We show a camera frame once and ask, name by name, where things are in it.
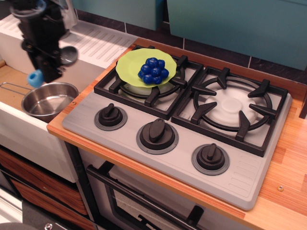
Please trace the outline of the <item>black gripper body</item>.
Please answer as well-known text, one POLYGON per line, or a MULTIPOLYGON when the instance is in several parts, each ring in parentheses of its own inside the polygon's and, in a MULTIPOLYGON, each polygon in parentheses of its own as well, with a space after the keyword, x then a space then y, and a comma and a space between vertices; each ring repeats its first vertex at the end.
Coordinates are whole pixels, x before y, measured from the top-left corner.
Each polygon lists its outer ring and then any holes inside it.
POLYGON ((39 53, 59 51, 59 40, 65 34, 61 7, 17 7, 16 18, 23 33, 22 48, 39 53))

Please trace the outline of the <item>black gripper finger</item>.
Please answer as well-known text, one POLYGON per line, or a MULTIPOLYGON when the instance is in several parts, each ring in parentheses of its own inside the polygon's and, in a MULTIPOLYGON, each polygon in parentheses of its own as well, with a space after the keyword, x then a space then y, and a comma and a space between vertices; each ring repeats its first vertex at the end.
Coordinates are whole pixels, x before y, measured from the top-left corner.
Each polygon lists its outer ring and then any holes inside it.
POLYGON ((59 51, 53 51, 51 54, 41 53, 36 59, 40 66, 44 82, 51 83, 62 77, 64 67, 61 63, 59 51))
POLYGON ((28 54, 28 56, 29 56, 29 58, 30 58, 34 68, 35 69, 40 69, 38 61, 36 59, 39 56, 39 54, 40 54, 39 51, 37 49, 27 49, 26 52, 27 52, 27 54, 28 54))

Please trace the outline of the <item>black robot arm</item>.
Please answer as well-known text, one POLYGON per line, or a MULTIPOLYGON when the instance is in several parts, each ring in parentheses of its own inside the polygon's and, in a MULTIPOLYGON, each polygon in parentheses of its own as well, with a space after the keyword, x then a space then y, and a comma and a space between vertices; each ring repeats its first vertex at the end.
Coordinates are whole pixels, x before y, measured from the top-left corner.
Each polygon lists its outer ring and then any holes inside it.
POLYGON ((56 0, 11 0, 10 11, 20 20, 21 47, 44 82, 62 76, 59 40, 65 35, 61 7, 56 0))

